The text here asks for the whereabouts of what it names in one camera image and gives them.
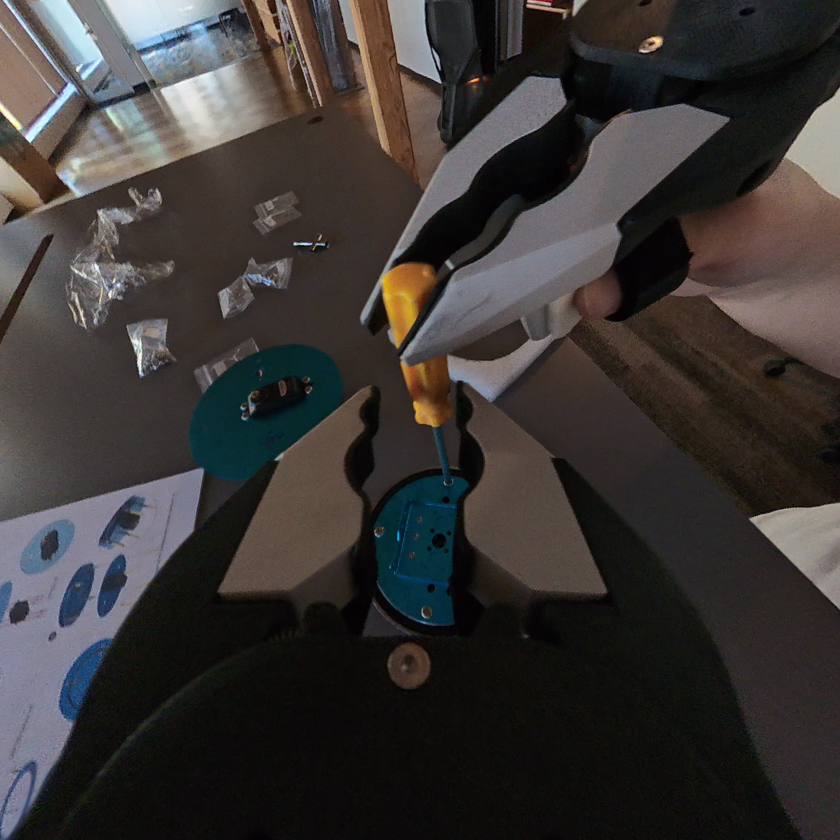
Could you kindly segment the blue round bearing base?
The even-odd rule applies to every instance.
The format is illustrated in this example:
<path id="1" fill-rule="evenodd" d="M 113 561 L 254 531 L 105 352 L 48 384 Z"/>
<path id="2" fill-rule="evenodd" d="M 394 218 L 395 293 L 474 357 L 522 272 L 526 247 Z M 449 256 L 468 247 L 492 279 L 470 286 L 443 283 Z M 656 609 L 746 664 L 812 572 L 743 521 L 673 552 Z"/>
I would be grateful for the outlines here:
<path id="1" fill-rule="evenodd" d="M 452 636 L 458 631 L 451 576 L 459 503 L 469 482 L 439 469 L 401 479 L 373 511 L 377 580 L 367 637 Z"/>

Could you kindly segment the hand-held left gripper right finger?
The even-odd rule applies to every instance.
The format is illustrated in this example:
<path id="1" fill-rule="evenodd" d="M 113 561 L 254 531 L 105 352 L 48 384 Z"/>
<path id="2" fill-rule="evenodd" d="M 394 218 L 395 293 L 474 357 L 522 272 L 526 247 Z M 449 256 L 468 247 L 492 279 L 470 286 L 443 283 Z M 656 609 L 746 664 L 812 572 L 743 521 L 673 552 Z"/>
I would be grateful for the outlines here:
<path id="1" fill-rule="evenodd" d="M 527 632 L 547 609 L 606 606 L 607 587 L 555 457 L 494 403 L 457 384 L 458 467 L 453 548 L 455 633 L 510 609 Z"/>

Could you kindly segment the person's right hand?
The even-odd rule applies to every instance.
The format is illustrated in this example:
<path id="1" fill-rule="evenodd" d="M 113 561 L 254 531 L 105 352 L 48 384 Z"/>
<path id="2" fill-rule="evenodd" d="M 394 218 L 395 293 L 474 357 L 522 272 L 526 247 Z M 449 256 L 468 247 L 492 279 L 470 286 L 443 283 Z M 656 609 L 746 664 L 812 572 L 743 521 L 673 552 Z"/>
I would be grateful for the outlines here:
<path id="1" fill-rule="evenodd" d="M 757 334 L 767 333 L 773 284 L 791 282 L 801 240 L 835 196 L 801 167 L 784 160 L 750 194 L 684 216 L 692 257 L 688 277 L 668 295 L 706 298 Z"/>

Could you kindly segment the white instruction manual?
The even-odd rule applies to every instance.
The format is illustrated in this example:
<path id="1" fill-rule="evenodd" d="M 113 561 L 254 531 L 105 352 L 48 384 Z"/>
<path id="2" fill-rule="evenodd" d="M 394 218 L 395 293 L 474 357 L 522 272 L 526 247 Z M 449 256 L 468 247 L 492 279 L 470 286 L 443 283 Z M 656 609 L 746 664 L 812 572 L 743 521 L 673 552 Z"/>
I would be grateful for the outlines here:
<path id="1" fill-rule="evenodd" d="M 1 826 L 14 835 L 133 605 L 193 532 L 194 469 L 1 526 Z"/>

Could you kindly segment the glass door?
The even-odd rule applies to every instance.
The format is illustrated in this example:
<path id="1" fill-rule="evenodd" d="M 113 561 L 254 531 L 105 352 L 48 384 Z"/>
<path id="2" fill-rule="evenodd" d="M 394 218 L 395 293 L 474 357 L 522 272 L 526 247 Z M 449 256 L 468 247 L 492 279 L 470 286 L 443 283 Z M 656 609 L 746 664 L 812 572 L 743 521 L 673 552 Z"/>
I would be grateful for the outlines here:
<path id="1" fill-rule="evenodd" d="M 101 56 L 101 70 L 84 80 L 91 104 L 105 107 L 156 87 L 140 53 L 112 14 L 109 2 L 69 1 Z"/>

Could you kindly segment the teal round plate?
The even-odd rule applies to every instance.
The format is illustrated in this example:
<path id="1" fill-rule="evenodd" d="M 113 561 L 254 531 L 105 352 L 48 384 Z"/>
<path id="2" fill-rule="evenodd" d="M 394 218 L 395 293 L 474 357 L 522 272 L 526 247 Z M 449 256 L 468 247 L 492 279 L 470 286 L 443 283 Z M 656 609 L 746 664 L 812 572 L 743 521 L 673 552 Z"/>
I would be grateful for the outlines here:
<path id="1" fill-rule="evenodd" d="M 289 375 L 311 379 L 311 393 L 302 404 L 266 417 L 241 418 L 240 407 L 251 391 Z M 192 456 L 210 476 L 245 480 L 336 410 L 342 392 L 339 367 L 321 350 L 304 344 L 259 349 L 202 394 L 188 434 Z"/>

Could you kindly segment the black chair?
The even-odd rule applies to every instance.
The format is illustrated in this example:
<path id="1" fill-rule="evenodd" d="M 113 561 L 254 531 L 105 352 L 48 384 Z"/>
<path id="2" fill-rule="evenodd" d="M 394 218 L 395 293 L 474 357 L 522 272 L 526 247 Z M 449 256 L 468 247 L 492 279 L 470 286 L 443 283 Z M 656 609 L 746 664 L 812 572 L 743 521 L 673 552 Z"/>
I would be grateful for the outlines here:
<path id="1" fill-rule="evenodd" d="M 520 56 L 524 1 L 425 1 L 427 40 L 440 83 L 437 128 L 452 148 L 479 119 L 491 82 Z"/>

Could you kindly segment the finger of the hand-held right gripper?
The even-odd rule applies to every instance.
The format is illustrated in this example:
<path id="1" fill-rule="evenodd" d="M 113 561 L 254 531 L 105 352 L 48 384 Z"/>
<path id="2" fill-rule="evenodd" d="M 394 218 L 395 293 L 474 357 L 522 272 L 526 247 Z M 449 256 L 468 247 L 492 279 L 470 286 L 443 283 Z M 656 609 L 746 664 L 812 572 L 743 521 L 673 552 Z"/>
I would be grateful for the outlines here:
<path id="1" fill-rule="evenodd" d="M 445 154 L 382 272 L 418 263 L 447 280 L 498 245 L 519 212 L 566 187 L 579 158 L 562 80 L 527 77 Z"/>
<path id="2" fill-rule="evenodd" d="M 605 274 L 622 240 L 619 220 L 727 121 L 706 110 L 614 118 L 567 188 L 523 211 L 489 253 L 455 269 L 401 360 L 451 353 Z"/>

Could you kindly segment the dark grey desk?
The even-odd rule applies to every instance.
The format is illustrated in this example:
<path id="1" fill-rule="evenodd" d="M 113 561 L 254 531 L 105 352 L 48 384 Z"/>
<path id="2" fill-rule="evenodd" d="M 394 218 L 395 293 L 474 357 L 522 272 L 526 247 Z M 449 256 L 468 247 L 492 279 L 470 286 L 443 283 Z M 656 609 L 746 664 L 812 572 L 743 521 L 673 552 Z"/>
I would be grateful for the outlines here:
<path id="1" fill-rule="evenodd" d="M 174 276 L 130 293 L 104 327 L 72 321 L 68 264 L 97 209 L 127 205 L 129 182 L 2 227 L 2 289 L 53 235 L 2 342 L 2 520 L 194 467 L 193 375 L 238 342 L 326 351 L 349 396 L 382 393 L 373 501 L 436 461 L 391 345 L 360 325 L 375 277 L 419 189 L 340 107 L 304 115 L 130 180 L 157 187 L 159 215 L 123 230 L 127 259 L 172 259 Z M 292 191 L 301 218 L 268 235 L 255 206 Z M 324 234 L 330 247 L 298 252 Z M 249 259 L 293 258 L 288 289 L 252 287 L 222 318 L 217 293 Z M 174 364 L 139 377 L 126 326 L 168 319 Z M 838 838 L 838 610 L 571 341 L 498 403 L 567 459 L 663 560 L 727 664 L 755 746 L 797 829 Z"/>

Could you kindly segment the crumpled clear plastic wrap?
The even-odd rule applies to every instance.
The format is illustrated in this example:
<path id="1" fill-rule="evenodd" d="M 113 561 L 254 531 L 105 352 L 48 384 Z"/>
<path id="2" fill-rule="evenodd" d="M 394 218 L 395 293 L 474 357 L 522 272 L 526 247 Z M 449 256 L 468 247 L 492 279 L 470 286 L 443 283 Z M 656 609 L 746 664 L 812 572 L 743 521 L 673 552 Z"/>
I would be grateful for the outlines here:
<path id="1" fill-rule="evenodd" d="M 173 260 L 155 262 L 120 261 L 117 249 L 120 229 L 158 214 L 163 198 L 158 188 L 141 192 L 129 189 L 130 206 L 107 206 L 97 210 L 88 228 L 87 243 L 69 264 L 66 302 L 75 324 L 92 331 L 108 318 L 111 305 L 134 288 L 171 277 Z"/>

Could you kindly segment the yellow-handled screwdriver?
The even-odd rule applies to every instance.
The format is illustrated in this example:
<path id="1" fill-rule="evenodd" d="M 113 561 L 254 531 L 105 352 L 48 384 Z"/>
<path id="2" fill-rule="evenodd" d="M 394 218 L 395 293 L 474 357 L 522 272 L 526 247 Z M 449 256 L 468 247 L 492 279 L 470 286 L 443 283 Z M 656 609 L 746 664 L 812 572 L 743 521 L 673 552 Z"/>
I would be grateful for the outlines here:
<path id="1" fill-rule="evenodd" d="M 382 279 L 385 313 L 397 348 L 403 345 L 411 329 L 432 296 L 437 284 L 434 268 L 415 262 L 394 267 Z M 451 382 L 446 356 L 419 364 L 401 362 L 406 389 L 411 398 L 417 424 L 430 427 L 446 487 L 454 484 L 449 465 L 443 425 L 453 416 L 450 401 Z"/>

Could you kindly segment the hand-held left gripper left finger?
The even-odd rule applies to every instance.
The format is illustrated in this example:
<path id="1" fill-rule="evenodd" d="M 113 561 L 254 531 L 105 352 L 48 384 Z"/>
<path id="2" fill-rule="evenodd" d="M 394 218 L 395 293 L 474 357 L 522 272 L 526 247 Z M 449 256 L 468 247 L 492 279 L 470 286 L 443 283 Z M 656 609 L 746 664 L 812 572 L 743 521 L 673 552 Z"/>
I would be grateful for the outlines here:
<path id="1" fill-rule="evenodd" d="M 300 619 L 328 603 L 362 633 L 377 576 L 364 483 L 381 404 L 377 386 L 361 388 L 278 458 L 218 587 L 222 600 L 280 601 Z"/>

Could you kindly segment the clear bag with white label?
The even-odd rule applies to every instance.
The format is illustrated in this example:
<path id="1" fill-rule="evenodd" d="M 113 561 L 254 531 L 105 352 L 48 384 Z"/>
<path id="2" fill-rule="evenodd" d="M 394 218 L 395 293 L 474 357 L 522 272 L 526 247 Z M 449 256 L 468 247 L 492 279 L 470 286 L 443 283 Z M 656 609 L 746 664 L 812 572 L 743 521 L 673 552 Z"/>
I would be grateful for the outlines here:
<path id="1" fill-rule="evenodd" d="M 238 362 L 256 354 L 258 351 L 259 346 L 257 342 L 250 338 L 237 344 L 233 349 L 221 353 L 209 362 L 196 367 L 193 375 L 200 392 L 202 394 L 206 393 L 219 377 L 233 368 Z"/>

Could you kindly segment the thick wooden post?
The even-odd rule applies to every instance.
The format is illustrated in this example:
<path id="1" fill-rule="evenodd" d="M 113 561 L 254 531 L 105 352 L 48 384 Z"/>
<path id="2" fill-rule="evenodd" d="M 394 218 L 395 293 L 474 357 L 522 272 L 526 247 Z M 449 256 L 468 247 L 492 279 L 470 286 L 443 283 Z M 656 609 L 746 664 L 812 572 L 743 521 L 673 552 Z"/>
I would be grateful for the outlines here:
<path id="1" fill-rule="evenodd" d="M 351 1 L 350 9 L 378 140 L 383 151 L 419 183 L 389 5 Z"/>

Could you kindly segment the slanted wooden beam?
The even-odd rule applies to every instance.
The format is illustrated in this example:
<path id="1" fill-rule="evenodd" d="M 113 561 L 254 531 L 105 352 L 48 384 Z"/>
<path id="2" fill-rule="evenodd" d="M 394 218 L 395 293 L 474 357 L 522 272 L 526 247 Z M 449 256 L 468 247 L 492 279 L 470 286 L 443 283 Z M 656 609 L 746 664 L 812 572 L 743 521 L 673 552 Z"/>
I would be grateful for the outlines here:
<path id="1" fill-rule="evenodd" d="M 4 110 L 1 111 L 1 194 L 17 216 L 73 197 L 47 159 L 17 130 Z"/>

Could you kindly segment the person's right forearm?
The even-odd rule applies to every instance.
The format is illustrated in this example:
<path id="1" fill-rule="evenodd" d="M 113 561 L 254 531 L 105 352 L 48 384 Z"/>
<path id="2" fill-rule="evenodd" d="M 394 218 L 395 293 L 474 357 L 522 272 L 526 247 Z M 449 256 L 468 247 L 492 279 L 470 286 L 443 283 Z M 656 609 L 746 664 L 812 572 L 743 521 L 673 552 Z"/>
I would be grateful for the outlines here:
<path id="1" fill-rule="evenodd" d="M 838 198 L 783 161 L 749 200 L 758 216 L 738 237 L 749 252 L 736 282 L 707 296 L 752 334 L 837 379 Z"/>

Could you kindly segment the clear bag of screws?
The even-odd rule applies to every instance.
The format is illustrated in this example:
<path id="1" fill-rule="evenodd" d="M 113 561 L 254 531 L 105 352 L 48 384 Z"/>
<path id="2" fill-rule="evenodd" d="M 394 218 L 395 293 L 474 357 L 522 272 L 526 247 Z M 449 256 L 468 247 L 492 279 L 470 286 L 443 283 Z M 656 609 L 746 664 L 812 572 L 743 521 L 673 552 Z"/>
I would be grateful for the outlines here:
<path id="1" fill-rule="evenodd" d="M 176 362 L 167 344 L 167 318 L 151 318 L 126 326 L 140 378 Z"/>

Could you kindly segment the thin wooden post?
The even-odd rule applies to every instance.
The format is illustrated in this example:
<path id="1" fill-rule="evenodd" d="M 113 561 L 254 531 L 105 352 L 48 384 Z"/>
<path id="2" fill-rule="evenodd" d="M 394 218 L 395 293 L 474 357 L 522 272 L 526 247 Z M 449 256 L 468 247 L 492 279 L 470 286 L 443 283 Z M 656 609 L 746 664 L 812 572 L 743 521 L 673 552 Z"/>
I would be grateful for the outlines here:
<path id="1" fill-rule="evenodd" d="M 302 57 L 308 69 L 314 98 L 320 107 L 330 105 L 335 90 L 327 60 L 324 57 L 317 27 L 309 1 L 286 1 L 295 29 Z"/>

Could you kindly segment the black servo motor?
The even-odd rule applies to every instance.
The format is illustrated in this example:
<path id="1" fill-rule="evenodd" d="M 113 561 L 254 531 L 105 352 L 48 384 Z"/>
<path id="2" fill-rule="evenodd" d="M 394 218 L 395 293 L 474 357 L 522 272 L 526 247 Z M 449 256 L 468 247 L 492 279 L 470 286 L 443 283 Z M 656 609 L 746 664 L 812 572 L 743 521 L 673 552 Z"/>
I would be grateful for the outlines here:
<path id="1" fill-rule="evenodd" d="M 282 377 L 251 391 L 247 400 L 241 404 L 241 418 L 248 421 L 284 412 L 302 404 L 311 392 L 310 377 L 297 375 Z"/>

